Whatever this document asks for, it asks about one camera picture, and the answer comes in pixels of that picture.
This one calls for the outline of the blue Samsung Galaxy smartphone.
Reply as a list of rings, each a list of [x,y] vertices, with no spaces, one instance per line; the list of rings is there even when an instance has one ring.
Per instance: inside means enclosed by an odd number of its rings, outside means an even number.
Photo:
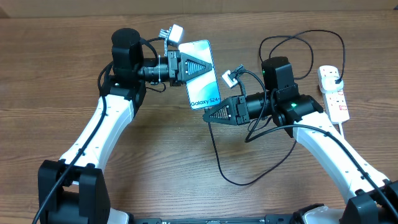
[[[192,110],[199,110],[218,105],[221,102],[221,95],[216,80],[213,56],[210,42],[198,40],[180,44],[178,47],[181,53],[188,54],[211,65],[211,70],[186,84],[189,105]]]

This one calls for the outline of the white charger plug adapter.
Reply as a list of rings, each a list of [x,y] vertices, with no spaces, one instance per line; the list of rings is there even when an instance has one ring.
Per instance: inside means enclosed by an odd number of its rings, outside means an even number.
[[[320,79],[320,91],[324,94],[340,91],[343,87],[344,82],[340,81],[337,83],[335,77],[321,77]]]

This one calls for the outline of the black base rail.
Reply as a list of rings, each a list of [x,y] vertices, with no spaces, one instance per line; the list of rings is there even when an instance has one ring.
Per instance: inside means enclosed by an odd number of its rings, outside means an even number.
[[[131,224],[290,224],[293,215],[277,214],[264,217],[239,217],[239,218],[134,218],[130,217]]]

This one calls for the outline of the white power extension strip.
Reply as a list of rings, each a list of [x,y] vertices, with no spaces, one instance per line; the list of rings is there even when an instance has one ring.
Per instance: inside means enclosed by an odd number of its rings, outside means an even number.
[[[335,77],[337,80],[340,78],[338,69],[331,65],[319,67],[317,74],[319,86],[321,77]],[[322,93],[322,96],[326,113],[332,124],[342,124],[349,120],[349,111],[343,90],[327,94]]]

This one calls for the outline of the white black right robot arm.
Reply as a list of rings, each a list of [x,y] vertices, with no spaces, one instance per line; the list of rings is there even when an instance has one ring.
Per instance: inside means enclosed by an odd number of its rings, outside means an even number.
[[[316,203],[291,215],[267,215],[266,223],[397,223],[397,182],[373,168],[332,125],[323,107],[301,95],[287,57],[262,62],[262,93],[230,96],[208,109],[207,123],[247,124],[270,116],[275,127],[247,142],[283,129],[315,157],[338,187],[344,209]]]

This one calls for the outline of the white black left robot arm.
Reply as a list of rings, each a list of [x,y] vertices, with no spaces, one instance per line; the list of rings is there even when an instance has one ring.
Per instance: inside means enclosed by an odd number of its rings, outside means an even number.
[[[156,85],[187,89],[193,110],[220,102],[208,40],[182,42],[183,29],[161,30],[164,54],[144,56],[152,40],[132,28],[112,34],[112,61],[100,72],[98,105],[90,121],[57,161],[38,171],[39,209],[34,223],[133,223],[131,213],[111,206],[104,179],[108,159],[124,129],[134,120],[146,92]]]

